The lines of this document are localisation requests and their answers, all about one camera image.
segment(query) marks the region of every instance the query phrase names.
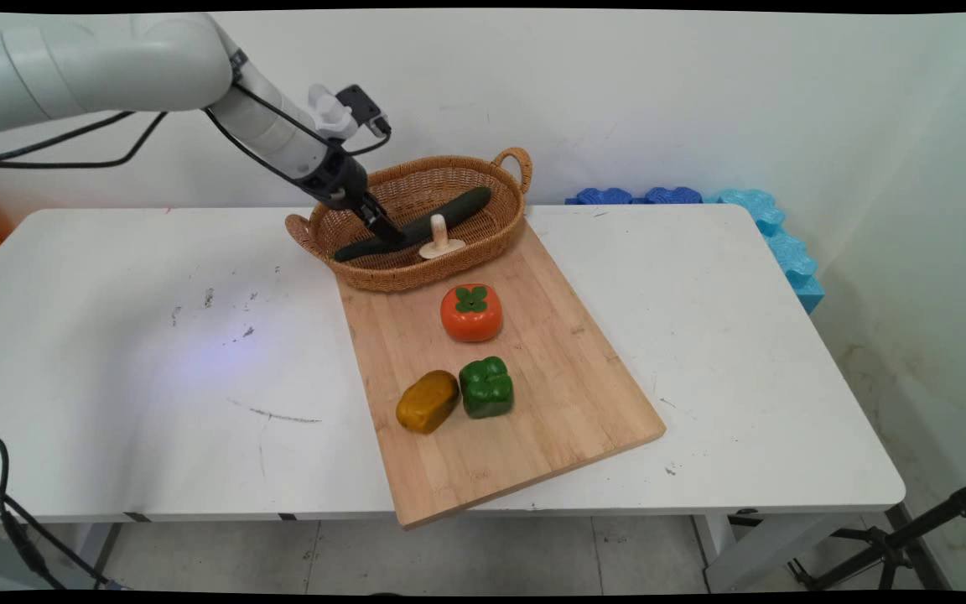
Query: toy green pepper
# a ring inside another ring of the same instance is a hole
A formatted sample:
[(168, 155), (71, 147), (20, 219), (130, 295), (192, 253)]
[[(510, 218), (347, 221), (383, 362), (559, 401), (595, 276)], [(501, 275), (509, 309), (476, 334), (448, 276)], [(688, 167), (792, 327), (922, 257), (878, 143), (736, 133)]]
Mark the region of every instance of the toy green pepper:
[(498, 357), (472, 361), (460, 370), (465, 413), (473, 419), (494, 417), (513, 409), (513, 381)]

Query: orange persimmon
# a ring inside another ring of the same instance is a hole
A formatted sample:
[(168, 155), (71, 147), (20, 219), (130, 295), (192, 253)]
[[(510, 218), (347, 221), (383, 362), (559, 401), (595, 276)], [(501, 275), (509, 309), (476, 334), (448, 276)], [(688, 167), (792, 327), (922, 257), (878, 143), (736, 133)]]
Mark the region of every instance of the orange persimmon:
[(442, 298), (442, 326), (457, 341), (483, 341), (501, 330), (501, 301), (491, 287), (479, 283), (453, 287)]

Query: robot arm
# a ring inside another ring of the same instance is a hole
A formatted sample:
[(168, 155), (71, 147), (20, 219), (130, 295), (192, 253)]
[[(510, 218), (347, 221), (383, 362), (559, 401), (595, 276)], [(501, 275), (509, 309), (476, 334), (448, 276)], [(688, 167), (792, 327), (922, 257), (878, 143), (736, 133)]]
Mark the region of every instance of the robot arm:
[(402, 237), (368, 194), (367, 173), (340, 147), (360, 125), (376, 135), (390, 131), (386, 116), (359, 86), (335, 96), (313, 85), (307, 106), (296, 107), (206, 13), (106, 18), (97, 32), (65, 20), (0, 29), (0, 131), (107, 110), (204, 108), (258, 158), (319, 201), (354, 211), (384, 240)]

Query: white table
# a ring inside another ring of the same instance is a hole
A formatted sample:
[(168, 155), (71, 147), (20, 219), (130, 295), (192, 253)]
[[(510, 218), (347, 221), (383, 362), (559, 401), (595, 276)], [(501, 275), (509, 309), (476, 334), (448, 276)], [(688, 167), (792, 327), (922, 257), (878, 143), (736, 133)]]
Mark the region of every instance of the white table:
[[(288, 213), (38, 211), (5, 241), (0, 436), (35, 517), (392, 513), (333, 275)], [(467, 513), (695, 515), (718, 591), (904, 497), (746, 211), (528, 221), (668, 430)], [(735, 543), (725, 514), (744, 509), (771, 516)]]

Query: toy cucumber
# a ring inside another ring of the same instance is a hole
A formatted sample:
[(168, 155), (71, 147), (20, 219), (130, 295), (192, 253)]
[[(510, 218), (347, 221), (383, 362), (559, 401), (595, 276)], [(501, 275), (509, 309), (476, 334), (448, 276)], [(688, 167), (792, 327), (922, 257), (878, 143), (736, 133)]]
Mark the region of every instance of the toy cucumber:
[(464, 194), (457, 195), (452, 201), (446, 202), (444, 206), (436, 207), (428, 214), (402, 226), (402, 232), (405, 233), (405, 241), (402, 243), (390, 244), (378, 237), (366, 238), (364, 241), (346, 245), (339, 251), (334, 252), (334, 260), (338, 263), (345, 263), (345, 261), (360, 256), (369, 256), (372, 253), (400, 252), (402, 249), (413, 247), (413, 245), (430, 237), (430, 217), (433, 214), (441, 214), (445, 218), (445, 225), (452, 229), (461, 222), (475, 216), (479, 210), (483, 210), (483, 207), (490, 202), (490, 188), (475, 187), (469, 189)]

